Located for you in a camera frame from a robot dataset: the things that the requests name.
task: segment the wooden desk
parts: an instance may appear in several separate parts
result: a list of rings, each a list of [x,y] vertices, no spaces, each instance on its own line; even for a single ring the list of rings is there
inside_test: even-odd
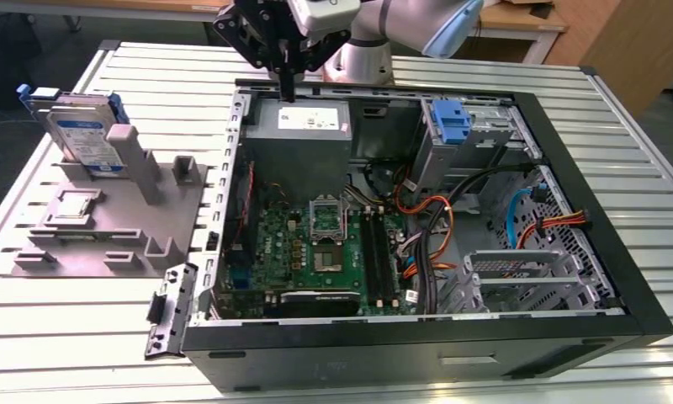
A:
[[[133,10],[174,11],[181,13],[214,12],[230,0],[18,0],[18,3],[69,7],[126,8]]]
[[[485,38],[504,38],[512,40],[530,40],[532,44],[522,63],[541,64],[558,34],[565,32],[569,25],[564,22],[556,10],[550,11],[546,19],[529,14],[528,5],[498,3],[481,10],[481,36]]]
[[[229,3],[230,0],[0,0],[0,12],[209,23],[218,8]],[[510,3],[485,8],[480,36],[530,40],[533,44],[522,62],[541,64],[558,33],[568,29],[568,25],[556,12],[544,20],[528,14],[528,10],[529,7]]]

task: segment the metal bracket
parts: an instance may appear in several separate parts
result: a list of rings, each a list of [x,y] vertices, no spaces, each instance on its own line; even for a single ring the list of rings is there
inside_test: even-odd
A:
[[[197,267],[184,263],[166,270],[160,292],[154,293],[146,320],[152,323],[145,360],[184,358],[181,341],[189,321]]]

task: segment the blue drive bay latch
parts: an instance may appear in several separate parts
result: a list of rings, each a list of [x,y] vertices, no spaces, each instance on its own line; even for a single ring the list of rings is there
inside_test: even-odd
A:
[[[436,99],[432,102],[432,119],[441,130],[441,141],[460,145],[472,132],[472,118],[458,101]]]

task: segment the open computer tower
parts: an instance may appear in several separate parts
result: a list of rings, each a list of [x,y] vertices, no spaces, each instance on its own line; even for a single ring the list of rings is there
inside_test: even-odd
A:
[[[673,334],[533,94],[296,91],[237,83],[148,359],[222,391],[522,379]]]

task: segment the ram slot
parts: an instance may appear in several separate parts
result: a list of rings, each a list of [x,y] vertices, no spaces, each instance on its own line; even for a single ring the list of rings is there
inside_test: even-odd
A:
[[[373,216],[362,213],[360,220],[361,250],[364,252],[364,272],[366,278],[366,297],[370,305],[376,305],[378,293],[378,262],[373,245]]]
[[[384,216],[376,215],[372,218],[373,248],[376,250],[377,270],[378,270],[378,294],[384,303],[390,304],[393,295],[393,269],[389,258],[389,241],[386,239],[386,228],[384,227]]]

